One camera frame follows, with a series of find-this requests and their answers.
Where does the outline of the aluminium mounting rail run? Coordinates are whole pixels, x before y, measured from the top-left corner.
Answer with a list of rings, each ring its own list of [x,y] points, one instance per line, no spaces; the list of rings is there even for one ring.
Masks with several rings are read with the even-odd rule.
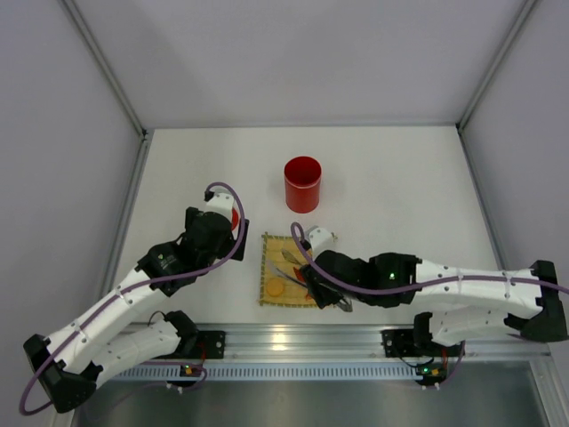
[[[392,325],[202,324],[200,330],[226,333],[224,359],[241,362],[366,362],[386,359],[382,333]],[[466,343],[466,361],[546,358],[547,344],[513,337]]]

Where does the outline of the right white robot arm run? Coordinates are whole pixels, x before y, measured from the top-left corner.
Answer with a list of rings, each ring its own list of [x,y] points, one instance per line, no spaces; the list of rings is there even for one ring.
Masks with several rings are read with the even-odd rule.
[[[552,262],[514,271],[462,270],[411,254],[385,253],[367,261],[331,250],[297,270],[319,308],[345,300],[414,310],[411,345],[434,356],[457,354],[462,342],[498,335],[530,342],[568,338]]]

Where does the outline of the left aluminium frame post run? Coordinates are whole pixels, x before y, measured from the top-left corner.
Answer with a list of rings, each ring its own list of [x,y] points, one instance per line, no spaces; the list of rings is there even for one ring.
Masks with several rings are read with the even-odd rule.
[[[77,34],[84,43],[87,52],[94,60],[97,69],[101,73],[107,88],[112,92],[116,103],[126,116],[131,128],[137,136],[135,158],[132,170],[129,174],[128,186],[121,205],[120,216],[116,226],[113,244],[108,256],[107,265],[104,270],[102,289],[109,290],[115,283],[116,273],[119,266],[120,255],[122,253],[126,238],[127,228],[132,215],[132,209],[136,198],[136,193],[140,185],[141,174],[148,155],[148,130],[143,126],[134,107],[111,67],[110,61],[103,52],[99,42],[94,35],[90,24],[81,11],[77,1],[62,0],[59,4],[70,19],[70,22]]]

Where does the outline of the round cracker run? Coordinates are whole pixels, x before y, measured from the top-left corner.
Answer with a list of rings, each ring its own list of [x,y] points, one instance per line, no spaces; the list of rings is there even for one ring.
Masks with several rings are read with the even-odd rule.
[[[280,278],[272,278],[265,285],[265,291],[270,297],[278,297],[285,291],[285,283]]]

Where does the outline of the aluminium frame post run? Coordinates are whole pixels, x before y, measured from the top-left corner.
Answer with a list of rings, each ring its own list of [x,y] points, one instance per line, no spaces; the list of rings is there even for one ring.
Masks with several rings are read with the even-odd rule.
[[[131,128],[137,136],[135,158],[132,170],[129,174],[128,186],[121,205],[120,216],[116,226],[113,244],[108,256],[107,265],[104,270],[102,289],[109,290],[115,283],[116,273],[119,266],[120,255],[122,253],[126,238],[127,228],[132,215],[132,209],[136,198],[136,193],[140,185],[141,174],[148,155],[148,130],[143,126],[134,107],[111,67],[110,61],[103,52],[99,42],[94,35],[90,24],[81,11],[77,1],[62,0],[59,4],[70,19],[70,22],[77,34],[84,43],[87,52],[94,60],[97,69],[101,73],[107,88],[112,92],[116,103],[126,116]]]
[[[489,207],[488,197],[485,194],[484,185],[482,183],[482,174],[478,171],[474,151],[468,141],[467,131],[472,118],[479,110],[484,98],[491,90],[494,81],[500,74],[509,56],[515,49],[519,38],[524,33],[540,5],[541,1],[538,0],[525,0],[521,2],[513,18],[510,20],[510,24],[506,27],[497,47],[494,49],[490,60],[485,66],[483,74],[475,86],[473,93],[470,95],[459,120],[455,123],[456,133],[461,143],[463,156],[468,166],[473,188],[476,192],[477,202],[484,219],[487,236],[493,251],[493,258],[497,266],[502,270],[507,266],[507,256],[499,236],[499,228],[496,225],[496,221]]]

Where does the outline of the right aluminium frame post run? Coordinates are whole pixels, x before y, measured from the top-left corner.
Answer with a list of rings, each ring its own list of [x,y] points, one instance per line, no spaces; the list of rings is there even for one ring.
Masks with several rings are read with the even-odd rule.
[[[490,60],[485,66],[483,74],[475,86],[473,93],[470,95],[459,120],[455,123],[456,133],[461,143],[463,156],[468,166],[473,188],[476,192],[477,202],[484,219],[487,236],[493,251],[493,258],[497,266],[502,270],[507,266],[507,256],[499,236],[499,228],[496,225],[496,221],[489,207],[488,197],[485,194],[484,185],[482,183],[482,174],[478,171],[474,151],[468,141],[467,131],[472,118],[479,110],[484,98],[491,90],[494,81],[500,74],[509,56],[515,49],[519,38],[524,33],[540,5],[541,1],[538,0],[525,0],[521,2],[513,18],[510,20],[510,24],[506,27],[497,47],[494,49]]]

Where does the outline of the bamboo tray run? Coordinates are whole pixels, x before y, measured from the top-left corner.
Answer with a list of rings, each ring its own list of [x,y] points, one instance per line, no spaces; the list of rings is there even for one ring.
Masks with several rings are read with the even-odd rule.
[[[305,265],[293,239],[285,236],[261,236],[260,306],[316,309],[317,303],[301,278]]]

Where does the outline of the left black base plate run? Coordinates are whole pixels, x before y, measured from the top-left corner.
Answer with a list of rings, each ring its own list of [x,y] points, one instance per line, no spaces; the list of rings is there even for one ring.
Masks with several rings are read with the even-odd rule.
[[[221,330],[200,331],[195,346],[191,349],[190,359],[224,359],[226,333]]]

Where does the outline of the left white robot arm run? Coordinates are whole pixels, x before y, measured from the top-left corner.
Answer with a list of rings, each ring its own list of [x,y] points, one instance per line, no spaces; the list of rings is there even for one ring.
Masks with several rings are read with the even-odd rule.
[[[131,367],[163,356],[185,358],[198,344],[195,323],[181,310],[153,326],[120,335],[139,315],[228,260],[241,261],[249,222],[231,196],[186,211],[185,230],[152,246],[124,280],[87,312],[57,332],[28,338],[23,349],[50,406],[64,414]]]

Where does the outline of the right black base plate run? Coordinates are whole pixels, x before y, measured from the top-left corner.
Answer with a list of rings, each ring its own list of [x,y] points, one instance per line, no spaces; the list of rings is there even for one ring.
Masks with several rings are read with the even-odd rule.
[[[387,329],[381,332],[387,358],[439,358],[444,354],[458,357],[461,345],[444,346],[432,340],[430,333],[415,332],[411,328]]]

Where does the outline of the red cylindrical container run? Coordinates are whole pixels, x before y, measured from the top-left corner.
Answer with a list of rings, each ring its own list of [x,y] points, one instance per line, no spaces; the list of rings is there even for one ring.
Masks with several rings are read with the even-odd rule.
[[[319,205],[322,167],[313,157],[300,156],[284,166],[285,203],[297,214],[307,214]]]

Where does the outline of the metal tongs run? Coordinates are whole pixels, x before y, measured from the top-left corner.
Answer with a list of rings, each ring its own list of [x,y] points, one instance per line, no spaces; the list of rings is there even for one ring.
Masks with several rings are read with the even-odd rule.
[[[264,276],[261,283],[260,302],[287,308],[316,308],[317,304],[305,301],[306,281],[301,283],[294,275],[293,267],[303,266],[300,257],[286,248],[270,251],[265,256]],[[265,285],[272,278],[280,278],[284,281],[285,290],[278,297],[270,297],[266,294]]]

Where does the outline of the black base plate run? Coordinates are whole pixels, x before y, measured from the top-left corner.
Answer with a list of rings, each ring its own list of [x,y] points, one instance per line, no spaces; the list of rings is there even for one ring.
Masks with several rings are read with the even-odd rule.
[[[461,345],[444,346],[432,340],[430,333],[415,332],[411,328],[387,329],[381,332],[387,358],[439,358],[444,354],[458,357]]]
[[[191,349],[190,359],[224,359],[226,333],[221,330],[200,331],[195,346]]]

